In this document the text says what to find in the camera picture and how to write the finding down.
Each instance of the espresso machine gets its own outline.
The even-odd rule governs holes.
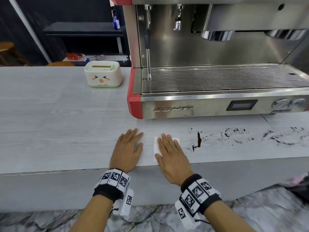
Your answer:
[[[309,110],[309,0],[112,0],[123,5],[138,119]]]

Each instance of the drip tray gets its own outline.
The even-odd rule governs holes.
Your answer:
[[[142,69],[142,94],[309,88],[308,76],[285,64],[188,66]]]

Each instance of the white napkin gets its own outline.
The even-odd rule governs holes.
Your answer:
[[[177,140],[179,145],[180,145],[180,140],[179,138],[173,138],[172,137],[172,140]],[[154,152],[153,152],[153,155],[154,155],[154,161],[157,163],[157,159],[155,158],[155,154],[159,154],[160,156],[162,156],[162,153],[159,149],[159,144],[158,144],[158,137],[154,137]]]

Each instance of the finger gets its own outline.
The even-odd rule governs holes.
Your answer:
[[[126,139],[128,141],[131,141],[131,139],[135,136],[136,133],[137,133],[137,128],[135,128],[131,133],[129,133]]]
[[[178,151],[182,151],[182,149],[181,149],[181,147],[180,147],[178,141],[177,141],[177,140],[174,140],[174,143],[175,143],[175,146],[177,147],[177,150],[178,150]]]
[[[124,136],[124,134],[120,135],[120,137],[118,138],[115,146],[117,146],[121,142],[121,139],[123,138],[123,136]]]
[[[161,151],[162,156],[165,156],[168,151],[166,150],[164,143],[161,138],[158,138],[159,150]]]
[[[172,149],[173,149],[174,151],[177,151],[177,148],[176,148],[176,146],[175,146],[175,144],[174,144],[174,142],[173,142],[173,140],[172,140],[171,135],[168,134],[166,137],[168,138],[168,143],[171,145]]]
[[[141,139],[141,137],[144,135],[143,132],[139,133],[138,135],[136,135],[132,140],[131,142],[135,144],[137,144],[137,142]]]
[[[128,135],[131,133],[131,129],[128,129],[128,131],[126,132],[126,134],[123,136],[122,140],[127,140]]]
[[[138,158],[141,157],[142,151],[143,151],[143,143],[141,142],[137,145],[136,152],[135,152],[138,155]]]
[[[166,150],[167,150],[168,152],[173,152],[173,148],[172,148],[171,145],[169,144],[169,142],[168,142],[168,140],[167,140],[165,134],[162,134],[161,136],[162,136],[162,141],[163,141],[163,143],[164,143],[164,146],[165,146]]]
[[[164,169],[163,158],[159,154],[155,154],[154,156],[155,156],[155,158],[156,158],[156,160],[157,160],[157,162],[158,162],[158,164],[159,164],[159,166],[161,168],[161,172],[162,172],[163,169]]]

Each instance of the cute tissue box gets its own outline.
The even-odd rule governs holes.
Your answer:
[[[122,82],[120,65],[114,61],[91,61],[85,75],[91,87],[118,87]]]

